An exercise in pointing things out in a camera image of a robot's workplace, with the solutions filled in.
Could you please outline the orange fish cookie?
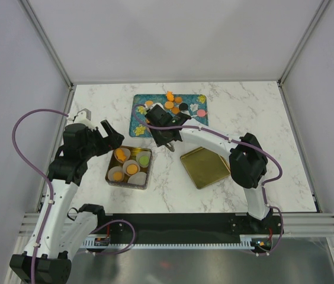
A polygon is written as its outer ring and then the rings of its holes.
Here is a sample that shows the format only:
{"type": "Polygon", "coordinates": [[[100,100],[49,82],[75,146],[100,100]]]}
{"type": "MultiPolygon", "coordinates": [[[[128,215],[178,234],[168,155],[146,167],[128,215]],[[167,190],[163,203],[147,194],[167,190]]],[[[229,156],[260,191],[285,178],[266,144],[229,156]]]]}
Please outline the orange fish cookie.
{"type": "Polygon", "coordinates": [[[127,158],[125,152],[122,149],[117,149],[115,151],[115,156],[116,156],[117,160],[122,162],[122,163],[124,163],[126,161],[126,158],[127,158]]]}
{"type": "Polygon", "coordinates": [[[173,102],[174,101],[174,95],[173,95],[173,93],[171,91],[168,91],[166,93],[166,98],[167,98],[168,101],[173,102]]]}

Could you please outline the green cookie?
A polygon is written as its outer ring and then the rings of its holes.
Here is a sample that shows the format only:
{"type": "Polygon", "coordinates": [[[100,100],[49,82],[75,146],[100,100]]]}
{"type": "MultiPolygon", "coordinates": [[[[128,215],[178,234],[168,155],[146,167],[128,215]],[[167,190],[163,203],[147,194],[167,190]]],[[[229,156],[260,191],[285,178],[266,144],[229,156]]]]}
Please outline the green cookie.
{"type": "Polygon", "coordinates": [[[149,157],[148,156],[142,156],[139,159],[139,163],[142,164],[143,166],[147,166],[149,164],[149,157]]]}

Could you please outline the orange round cookie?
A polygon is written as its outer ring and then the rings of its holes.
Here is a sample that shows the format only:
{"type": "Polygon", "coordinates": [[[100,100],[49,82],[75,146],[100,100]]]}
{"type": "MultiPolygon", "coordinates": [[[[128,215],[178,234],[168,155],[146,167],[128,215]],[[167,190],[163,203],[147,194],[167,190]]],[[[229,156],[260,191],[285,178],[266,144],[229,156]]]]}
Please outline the orange round cookie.
{"type": "Polygon", "coordinates": [[[136,164],[129,164],[127,167],[126,167],[126,172],[128,175],[134,175],[138,172],[138,167],[136,164]]]}
{"type": "Polygon", "coordinates": [[[113,181],[122,182],[123,179],[124,179],[124,173],[123,172],[114,172],[112,177],[113,177],[113,181]]]}
{"type": "Polygon", "coordinates": [[[153,101],[146,101],[146,102],[145,102],[145,105],[146,105],[147,107],[150,107],[150,106],[153,105],[153,101]]]}
{"type": "Polygon", "coordinates": [[[172,109],[174,107],[174,103],[171,101],[165,102],[165,108],[166,109],[172,109]]]}

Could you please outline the gold tin lid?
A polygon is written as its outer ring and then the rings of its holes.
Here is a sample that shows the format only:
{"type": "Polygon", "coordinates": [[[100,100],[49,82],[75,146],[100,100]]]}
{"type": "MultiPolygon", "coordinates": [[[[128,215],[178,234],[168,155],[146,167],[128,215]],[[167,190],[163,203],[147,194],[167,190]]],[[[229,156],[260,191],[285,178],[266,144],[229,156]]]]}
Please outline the gold tin lid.
{"type": "Polygon", "coordinates": [[[180,161],[197,189],[203,189],[230,176],[228,162],[203,147],[183,154],[180,161]]]}

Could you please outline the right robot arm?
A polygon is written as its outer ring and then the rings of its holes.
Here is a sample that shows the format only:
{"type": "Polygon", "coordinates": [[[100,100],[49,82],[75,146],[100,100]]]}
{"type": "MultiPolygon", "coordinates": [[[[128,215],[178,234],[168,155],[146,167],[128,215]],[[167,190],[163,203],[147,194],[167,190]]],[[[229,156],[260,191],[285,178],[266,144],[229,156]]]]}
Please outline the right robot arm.
{"type": "Polygon", "coordinates": [[[247,133],[235,140],[186,113],[171,115],[161,104],[147,107],[145,117],[157,146],[173,150],[172,143],[175,141],[192,143],[228,160],[233,181],[245,192],[250,230],[259,234],[269,227],[269,209],[261,185],[268,161],[266,155],[261,153],[261,146],[254,135],[247,133]]]}

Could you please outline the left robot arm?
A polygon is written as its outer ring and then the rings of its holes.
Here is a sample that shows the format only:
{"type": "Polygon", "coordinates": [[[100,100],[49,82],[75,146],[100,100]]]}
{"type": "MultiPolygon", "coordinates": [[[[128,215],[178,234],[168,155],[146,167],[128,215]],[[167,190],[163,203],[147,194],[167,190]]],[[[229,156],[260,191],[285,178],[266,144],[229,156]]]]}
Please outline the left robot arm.
{"type": "Polygon", "coordinates": [[[106,137],[88,122],[76,122],[65,127],[63,144],[49,166],[46,194],[32,236],[21,254],[11,257],[9,266],[25,283],[66,283],[72,260],[90,235],[106,229],[103,206],[83,204],[72,225],[64,224],[73,197],[92,157],[107,154],[122,145],[124,136],[106,120],[101,121],[106,137]]]}

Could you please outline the square cookie tin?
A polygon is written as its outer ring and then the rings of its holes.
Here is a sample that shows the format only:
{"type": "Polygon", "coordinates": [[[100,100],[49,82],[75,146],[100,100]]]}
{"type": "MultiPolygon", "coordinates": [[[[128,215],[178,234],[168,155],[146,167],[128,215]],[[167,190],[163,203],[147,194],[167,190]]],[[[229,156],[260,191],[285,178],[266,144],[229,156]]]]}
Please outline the square cookie tin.
{"type": "Polygon", "coordinates": [[[152,159],[151,149],[121,146],[113,151],[105,180],[111,186],[145,190],[152,159]]]}

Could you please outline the black sandwich cookie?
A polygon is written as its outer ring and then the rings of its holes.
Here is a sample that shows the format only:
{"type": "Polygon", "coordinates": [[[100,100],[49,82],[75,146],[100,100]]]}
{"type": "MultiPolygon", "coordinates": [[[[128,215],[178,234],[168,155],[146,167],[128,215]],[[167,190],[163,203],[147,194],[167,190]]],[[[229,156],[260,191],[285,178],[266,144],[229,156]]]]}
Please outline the black sandwich cookie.
{"type": "Polygon", "coordinates": [[[187,111],[188,110],[188,105],[186,103],[181,103],[179,105],[179,110],[180,111],[187,111]]]}

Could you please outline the orange fish cookie on tray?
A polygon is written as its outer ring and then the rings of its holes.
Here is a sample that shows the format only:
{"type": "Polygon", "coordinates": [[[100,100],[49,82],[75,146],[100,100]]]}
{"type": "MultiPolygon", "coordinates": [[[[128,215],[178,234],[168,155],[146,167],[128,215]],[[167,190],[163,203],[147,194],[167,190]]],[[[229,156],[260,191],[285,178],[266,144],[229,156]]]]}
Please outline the orange fish cookie on tray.
{"type": "Polygon", "coordinates": [[[166,98],[167,98],[168,101],[173,102],[174,101],[174,95],[173,95],[173,93],[171,91],[168,91],[166,93],[166,98]]]}

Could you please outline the teal floral tray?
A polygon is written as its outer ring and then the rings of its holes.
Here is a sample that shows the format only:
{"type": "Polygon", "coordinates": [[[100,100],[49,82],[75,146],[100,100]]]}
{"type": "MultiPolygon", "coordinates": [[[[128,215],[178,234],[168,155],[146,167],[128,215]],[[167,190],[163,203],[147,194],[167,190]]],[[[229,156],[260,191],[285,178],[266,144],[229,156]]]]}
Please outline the teal floral tray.
{"type": "MultiPolygon", "coordinates": [[[[167,102],[166,93],[165,94],[137,94],[133,97],[133,103],[131,110],[135,110],[137,117],[143,122],[146,122],[145,118],[146,109],[144,107],[146,101],[153,101],[154,104],[161,104],[164,110],[166,110],[171,115],[178,113],[179,105],[181,103],[186,103],[188,105],[188,113],[194,119],[199,121],[204,125],[209,125],[208,121],[208,108],[207,108],[207,97],[202,94],[174,94],[174,107],[172,109],[165,108],[165,102],[167,102]],[[198,117],[197,111],[199,109],[204,109],[207,113],[205,117],[198,117]]],[[[139,123],[138,120],[131,114],[130,125],[129,125],[129,136],[136,138],[151,138],[151,133],[148,128],[143,124],[139,123]]]]}

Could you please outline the pink cookie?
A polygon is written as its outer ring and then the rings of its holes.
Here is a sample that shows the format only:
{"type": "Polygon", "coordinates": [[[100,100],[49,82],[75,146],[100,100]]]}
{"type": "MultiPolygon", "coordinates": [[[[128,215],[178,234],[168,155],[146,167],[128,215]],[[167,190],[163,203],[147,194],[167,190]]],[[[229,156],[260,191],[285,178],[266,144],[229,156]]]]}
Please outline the pink cookie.
{"type": "Polygon", "coordinates": [[[204,109],[199,109],[197,111],[197,116],[198,117],[205,117],[207,115],[206,111],[204,109]]]}

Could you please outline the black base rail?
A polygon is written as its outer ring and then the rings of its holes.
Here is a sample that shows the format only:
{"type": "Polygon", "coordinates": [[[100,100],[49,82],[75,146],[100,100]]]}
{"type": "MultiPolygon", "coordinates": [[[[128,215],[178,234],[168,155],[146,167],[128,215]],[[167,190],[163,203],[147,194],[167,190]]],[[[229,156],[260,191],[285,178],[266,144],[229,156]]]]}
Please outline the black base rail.
{"type": "Polygon", "coordinates": [[[241,235],[279,235],[281,221],[272,215],[258,221],[248,214],[167,213],[114,214],[99,217],[98,225],[128,221],[135,229],[135,244],[226,244],[240,243],[241,235]]]}

